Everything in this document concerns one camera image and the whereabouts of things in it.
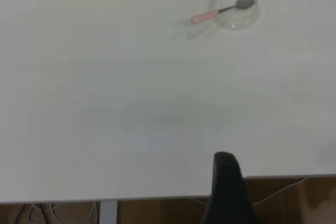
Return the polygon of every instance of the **glass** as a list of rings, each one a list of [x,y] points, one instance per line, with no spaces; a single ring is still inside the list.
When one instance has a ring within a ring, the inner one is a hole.
[[[230,30],[242,30],[250,27],[258,18],[258,1],[254,0],[253,6],[247,9],[231,9],[219,14],[216,22]],[[237,0],[214,0],[214,10],[236,5]]]

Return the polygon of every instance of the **spoon handle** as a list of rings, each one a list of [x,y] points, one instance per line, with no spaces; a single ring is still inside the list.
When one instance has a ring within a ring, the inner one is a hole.
[[[226,8],[220,9],[220,10],[218,10],[218,13],[223,13],[223,12],[226,12],[227,10],[231,10],[233,8],[236,8],[236,6],[233,5],[233,6],[230,6],[230,7],[226,7]]]
[[[236,6],[234,5],[234,6],[226,7],[224,9],[212,10],[211,12],[208,12],[208,13],[199,14],[199,15],[192,17],[191,22],[195,24],[202,23],[209,19],[215,18],[218,16],[218,14],[226,12],[227,10],[231,10],[233,8],[236,8]]]
[[[204,21],[207,21],[209,19],[215,18],[217,16],[218,16],[218,11],[217,10],[212,10],[211,12],[199,14],[199,15],[196,15],[196,16],[192,17],[191,22],[195,23],[195,24],[198,24],[198,23],[202,23]]]

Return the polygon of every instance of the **pink spoon handle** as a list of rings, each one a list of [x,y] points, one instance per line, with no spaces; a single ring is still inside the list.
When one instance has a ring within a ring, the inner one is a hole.
[[[198,24],[198,23],[207,21],[211,18],[215,18],[217,16],[218,16],[218,11],[217,10],[212,10],[211,12],[199,14],[199,15],[196,15],[196,16],[192,17],[191,21],[192,21],[192,23]]]

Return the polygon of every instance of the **spoon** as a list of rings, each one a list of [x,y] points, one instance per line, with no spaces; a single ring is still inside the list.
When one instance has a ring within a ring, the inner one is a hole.
[[[192,21],[192,23],[198,24],[198,23],[207,21],[209,19],[215,18],[215,17],[218,16],[218,14],[226,12],[227,10],[231,10],[233,8],[247,9],[247,8],[253,6],[254,3],[255,3],[254,0],[238,0],[236,5],[226,7],[224,9],[212,10],[211,12],[208,12],[208,13],[203,13],[203,14],[196,15],[196,16],[192,17],[191,21]]]

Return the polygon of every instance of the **white cable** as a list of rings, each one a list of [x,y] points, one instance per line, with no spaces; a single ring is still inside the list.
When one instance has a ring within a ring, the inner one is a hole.
[[[275,194],[278,194],[278,193],[280,193],[280,192],[282,192],[282,191],[288,189],[289,187],[296,186],[296,185],[298,185],[298,184],[300,184],[300,183],[306,181],[307,179],[308,179],[308,178],[304,178],[304,179],[299,180],[299,181],[297,181],[297,182],[295,182],[295,183],[289,184],[289,185],[283,187],[282,189],[277,190],[277,191],[275,191],[274,193],[268,195],[266,198],[261,199],[261,200],[259,200],[259,201],[257,201],[257,202],[254,202],[254,203],[253,203],[253,206],[258,205],[258,204],[261,204],[261,203],[263,203],[264,201],[268,200],[269,198],[273,197]]]
[[[51,209],[54,210],[54,209],[56,209],[57,207],[59,207],[61,204],[62,204],[62,203],[58,203],[58,204],[54,205],[52,208],[48,208],[48,209],[46,209],[45,211],[50,211]],[[27,221],[28,221],[30,224],[44,224],[44,223],[42,223],[42,222],[35,222],[35,221],[33,221],[33,220],[30,218],[34,209],[37,209],[37,210],[41,211],[41,209],[40,209],[36,204],[30,204],[30,205],[31,205],[31,207],[30,207],[30,209],[29,209],[29,211],[28,211],[28,213],[27,213]]]
[[[53,216],[53,218],[58,222],[58,224],[66,224],[64,222],[62,222],[57,215],[55,214],[54,210],[59,207],[62,203],[58,203],[56,205],[52,205],[52,203],[49,204],[49,208],[46,211],[50,211],[51,215]],[[31,204],[30,210],[28,211],[27,214],[27,221],[29,222],[29,224],[45,224],[45,223],[41,223],[41,222],[35,222],[33,220],[31,220],[31,215],[34,209],[38,209],[41,210],[39,207],[37,207],[35,204]],[[86,224],[88,222],[88,220],[91,218],[93,211],[95,211],[95,223],[94,224],[98,224],[98,207],[97,207],[97,202],[94,202],[90,211],[89,216],[85,219],[85,221],[83,221],[81,224]]]
[[[54,206],[53,206],[53,210],[56,209],[56,208],[58,208],[61,204],[62,204],[62,203],[60,202],[60,203],[54,205]],[[41,211],[41,209],[40,209],[36,204],[32,204],[32,207],[34,207],[36,210],[40,210],[40,211]],[[44,211],[45,211],[45,212],[48,212],[48,211],[50,211],[50,210],[51,210],[51,209],[48,208],[48,209],[45,209]]]
[[[278,194],[278,193],[280,193],[280,192],[282,192],[282,191],[288,189],[289,187],[296,186],[296,185],[298,185],[298,184],[300,184],[300,183],[306,181],[307,179],[308,179],[308,178],[303,178],[303,179],[301,179],[301,180],[299,180],[299,181],[297,181],[297,182],[295,182],[295,183],[289,184],[289,185],[283,187],[282,189],[277,190],[277,191],[275,191],[274,193],[268,195],[266,198],[261,199],[261,200],[259,200],[259,201],[257,201],[257,202],[254,202],[254,203],[253,203],[253,206],[256,206],[256,205],[258,205],[258,204],[261,204],[261,203],[265,202],[266,200],[268,200],[269,198],[273,197],[274,195],[276,195],[276,194]],[[194,202],[197,202],[197,203],[199,203],[199,204],[202,204],[202,205],[208,205],[206,202],[203,202],[203,201],[200,201],[200,200],[197,200],[197,199],[193,199],[193,198],[189,198],[189,199],[192,200],[192,201],[194,201]]]
[[[194,201],[194,202],[196,202],[196,203],[199,203],[199,204],[202,204],[202,205],[208,205],[208,203],[207,202],[203,202],[203,201],[200,201],[200,200],[198,200],[198,199],[193,199],[193,198],[189,198],[189,200],[192,200],[192,201]]]
[[[62,222],[57,216],[56,216],[56,214],[54,213],[54,210],[53,210],[53,208],[52,208],[52,203],[50,203],[49,204],[49,208],[51,209],[50,210],[50,213],[51,213],[51,215],[53,216],[53,218],[57,221],[57,223],[58,224],[66,224],[66,223],[64,223],[64,222]],[[93,204],[92,204],[92,208],[91,208],[91,211],[90,211],[90,213],[89,213],[89,216],[85,219],[85,221],[83,221],[81,224],[86,224],[87,222],[88,222],[88,220],[91,218],[91,216],[92,216],[92,213],[93,213],[93,211],[95,210],[95,215],[96,215],[96,217],[95,217],[95,223],[94,224],[98,224],[98,210],[97,210],[97,203],[96,202],[94,202]]]

